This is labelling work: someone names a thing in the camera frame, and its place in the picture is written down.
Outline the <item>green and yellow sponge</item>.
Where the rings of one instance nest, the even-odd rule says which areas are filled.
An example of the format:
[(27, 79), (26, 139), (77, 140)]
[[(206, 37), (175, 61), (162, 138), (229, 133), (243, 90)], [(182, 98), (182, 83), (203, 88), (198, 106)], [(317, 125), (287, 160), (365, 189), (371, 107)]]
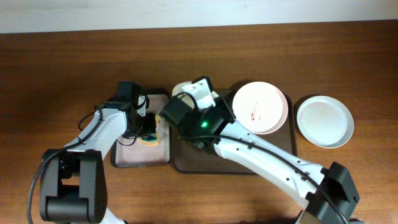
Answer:
[(156, 146), (159, 144), (160, 139), (157, 133), (159, 119), (159, 116), (155, 115), (154, 118), (148, 118), (144, 121), (143, 134), (138, 137), (138, 141), (141, 144), (145, 146)]

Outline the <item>pale green plate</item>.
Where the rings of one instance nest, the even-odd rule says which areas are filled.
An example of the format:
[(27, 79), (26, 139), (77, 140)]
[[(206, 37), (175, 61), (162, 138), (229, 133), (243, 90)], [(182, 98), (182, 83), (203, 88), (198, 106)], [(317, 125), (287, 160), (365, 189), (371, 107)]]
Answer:
[(300, 104), (297, 126), (305, 139), (323, 148), (345, 145), (354, 133), (354, 119), (349, 109), (330, 96), (312, 96)]

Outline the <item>white plate with red stain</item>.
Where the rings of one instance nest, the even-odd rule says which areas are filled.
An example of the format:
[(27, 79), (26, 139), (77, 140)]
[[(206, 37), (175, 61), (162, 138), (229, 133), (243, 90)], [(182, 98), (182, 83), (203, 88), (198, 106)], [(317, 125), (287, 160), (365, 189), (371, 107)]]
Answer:
[[(183, 82), (183, 83), (179, 83), (178, 85), (174, 86), (174, 88), (173, 88), (173, 90), (172, 90), (172, 96), (175, 96), (175, 95), (177, 95), (178, 93), (184, 92), (184, 91), (182, 90), (182, 86), (183, 86), (185, 83), (193, 83), (193, 82)], [(214, 100), (215, 100), (215, 98), (219, 97), (219, 95), (218, 95), (214, 90), (211, 90), (211, 94), (213, 95)]]

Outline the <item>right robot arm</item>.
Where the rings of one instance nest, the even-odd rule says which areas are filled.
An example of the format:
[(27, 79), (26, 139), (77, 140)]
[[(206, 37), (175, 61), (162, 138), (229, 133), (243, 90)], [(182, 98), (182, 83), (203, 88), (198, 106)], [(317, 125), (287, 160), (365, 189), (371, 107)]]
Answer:
[(228, 104), (208, 77), (182, 84), (160, 111), (181, 140), (238, 163), (276, 185), (301, 208), (298, 223), (348, 223), (359, 200), (348, 169), (303, 160), (263, 138), (287, 119), (284, 94), (266, 82), (242, 86)]

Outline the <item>pink plate with red stain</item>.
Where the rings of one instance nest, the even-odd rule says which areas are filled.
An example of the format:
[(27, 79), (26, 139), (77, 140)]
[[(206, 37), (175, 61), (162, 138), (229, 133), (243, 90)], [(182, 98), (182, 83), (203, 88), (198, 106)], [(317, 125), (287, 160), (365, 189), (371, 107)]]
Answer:
[(274, 85), (251, 82), (242, 86), (232, 101), (236, 119), (255, 134), (270, 134), (285, 123), (289, 107), (285, 95)]

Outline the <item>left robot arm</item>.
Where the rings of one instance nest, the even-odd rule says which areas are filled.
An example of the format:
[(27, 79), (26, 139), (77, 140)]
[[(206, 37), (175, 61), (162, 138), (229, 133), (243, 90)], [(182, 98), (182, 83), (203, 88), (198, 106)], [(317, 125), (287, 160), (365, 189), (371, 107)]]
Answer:
[(149, 99), (134, 82), (96, 105), (91, 122), (70, 143), (48, 149), (34, 181), (40, 182), (41, 219), (54, 223), (124, 223), (108, 208), (103, 160), (119, 139), (143, 136)]

